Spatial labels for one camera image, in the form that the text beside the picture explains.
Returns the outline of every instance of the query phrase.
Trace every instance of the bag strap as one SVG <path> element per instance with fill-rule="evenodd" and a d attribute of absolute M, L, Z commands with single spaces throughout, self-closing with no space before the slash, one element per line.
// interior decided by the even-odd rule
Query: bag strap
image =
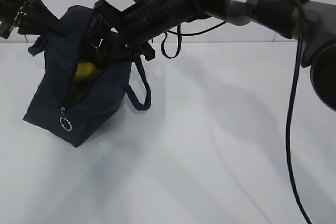
<path fill-rule="evenodd" d="M 132 89 L 132 87 L 127 84 L 124 89 L 126 94 L 128 95 L 132 105 L 134 106 L 134 108 L 138 111 L 147 111 L 149 110 L 149 108 L 151 107 L 151 103 L 152 103 L 152 93 L 151 93 L 151 88 L 147 82 L 147 78 L 146 78 L 146 74 L 145 74 L 145 70 L 143 68 L 143 64 L 142 61 L 139 57 L 138 60 L 135 61 L 135 65 L 136 68 L 138 69 L 138 72 L 140 74 L 140 77 L 142 79 L 142 82 L 146 88 L 146 99 L 145 102 L 142 104 L 140 103 L 137 95 L 134 93 L 134 90 Z"/>

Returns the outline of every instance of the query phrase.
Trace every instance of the navy blue bag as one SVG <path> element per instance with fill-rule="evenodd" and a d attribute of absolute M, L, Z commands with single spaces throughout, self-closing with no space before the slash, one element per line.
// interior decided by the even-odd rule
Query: navy blue bag
<path fill-rule="evenodd" d="M 109 64 L 97 78 L 86 82 L 86 87 L 80 87 L 74 77 L 80 60 L 87 54 L 84 38 L 95 23 L 96 15 L 93 9 L 73 6 L 61 21 L 69 27 L 67 36 L 47 33 L 29 49 L 33 56 L 45 52 L 46 73 L 24 120 L 78 147 L 119 109 L 125 94 L 137 110 L 148 110 L 151 90 L 140 56 L 130 59 L 123 55 L 118 55 L 118 61 Z M 118 34 L 105 31 L 99 37 L 99 32 L 97 29 L 94 39 L 104 36 L 109 48 L 124 46 Z M 146 88 L 144 104 L 129 85 L 132 62 Z"/>

